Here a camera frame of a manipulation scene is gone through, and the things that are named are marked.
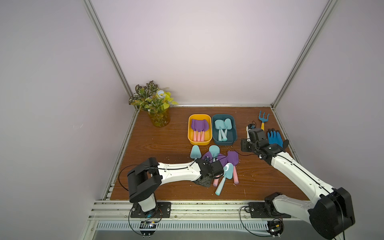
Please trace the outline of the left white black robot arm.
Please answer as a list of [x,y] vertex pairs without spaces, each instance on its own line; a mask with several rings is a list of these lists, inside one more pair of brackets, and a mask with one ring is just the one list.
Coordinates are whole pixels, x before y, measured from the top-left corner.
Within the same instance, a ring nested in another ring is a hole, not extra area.
[[165,164],[156,158],[149,158],[137,165],[127,174],[129,201],[139,204],[147,213],[157,208],[155,191],[158,187],[173,183],[189,181],[203,187],[210,187],[215,177],[224,173],[219,161],[196,159],[185,164]]

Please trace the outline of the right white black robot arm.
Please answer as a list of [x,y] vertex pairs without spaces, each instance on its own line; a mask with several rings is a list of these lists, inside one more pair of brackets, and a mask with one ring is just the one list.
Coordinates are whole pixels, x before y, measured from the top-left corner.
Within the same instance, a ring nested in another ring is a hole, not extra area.
[[344,240],[346,229],[356,222],[351,194],[344,188],[332,187],[294,160],[286,152],[288,143],[271,144],[260,128],[247,128],[247,138],[241,140],[243,152],[253,153],[279,170],[308,198],[302,201],[273,193],[265,197],[267,214],[290,215],[309,223],[327,240]]

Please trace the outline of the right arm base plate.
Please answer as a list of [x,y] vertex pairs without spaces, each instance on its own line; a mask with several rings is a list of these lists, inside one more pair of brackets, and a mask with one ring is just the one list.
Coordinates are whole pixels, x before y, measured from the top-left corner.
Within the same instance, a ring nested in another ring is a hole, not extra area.
[[251,218],[289,219],[292,217],[279,213],[272,204],[266,202],[250,202],[245,211],[251,214]]

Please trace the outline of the yellow plastic storage box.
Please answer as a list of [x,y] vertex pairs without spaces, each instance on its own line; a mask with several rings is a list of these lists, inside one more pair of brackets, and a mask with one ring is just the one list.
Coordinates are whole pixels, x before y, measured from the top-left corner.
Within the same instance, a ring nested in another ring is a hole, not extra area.
[[[207,120],[208,123],[209,123],[209,130],[206,131],[205,133],[205,141],[204,142],[194,142],[193,141],[193,130],[191,128],[191,122],[192,122],[192,119],[195,119],[195,120]],[[209,115],[207,114],[192,114],[190,117],[189,117],[189,120],[188,120],[188,133],[187,133],[187,136],[188,136],[188,140],[190,141],[190,143],[192,145],[197,145],[197,146],[206,146],[210,143],[210,141],[213,139],[213,131],[212,131],[212,119]]]

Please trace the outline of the dark teal storage box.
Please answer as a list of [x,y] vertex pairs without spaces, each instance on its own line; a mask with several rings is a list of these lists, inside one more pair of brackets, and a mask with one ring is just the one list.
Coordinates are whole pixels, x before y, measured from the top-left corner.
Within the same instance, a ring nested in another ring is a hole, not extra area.
[[[215,128],[215,120],[225,120],[226,118],[230,118],[232,121],[233,128],[228,130],[228,140],[225,142],[220,142],[218,140],[218,130]],[[232,146],[234,142],[238,139],[236,122],[233,116],[228,114],[216,114],[212,117],[212,125],[213,125],[213,141],[218,146]]]

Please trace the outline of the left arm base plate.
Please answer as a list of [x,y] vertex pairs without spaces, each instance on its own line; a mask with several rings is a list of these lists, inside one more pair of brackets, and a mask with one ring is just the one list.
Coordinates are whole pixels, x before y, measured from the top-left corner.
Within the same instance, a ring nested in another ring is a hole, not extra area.
[[157,202],[157,206],[148,212],[144,212],[139,203],[134,203],[130,217],[133,219],[170,218],[171,202]]

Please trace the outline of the teal shovel eleventh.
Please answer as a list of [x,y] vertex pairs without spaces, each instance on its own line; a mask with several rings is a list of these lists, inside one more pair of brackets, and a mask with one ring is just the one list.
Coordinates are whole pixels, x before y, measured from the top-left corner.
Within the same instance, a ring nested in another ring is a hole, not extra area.
[[228,138],[228,130],[231,130],[233,128],[232,126],[232,121],[230,118],[226,118],[224,120],[224,123],[225,123],[225,130],[224,130],[224,134],[225,134],[225,137],[226,139]]

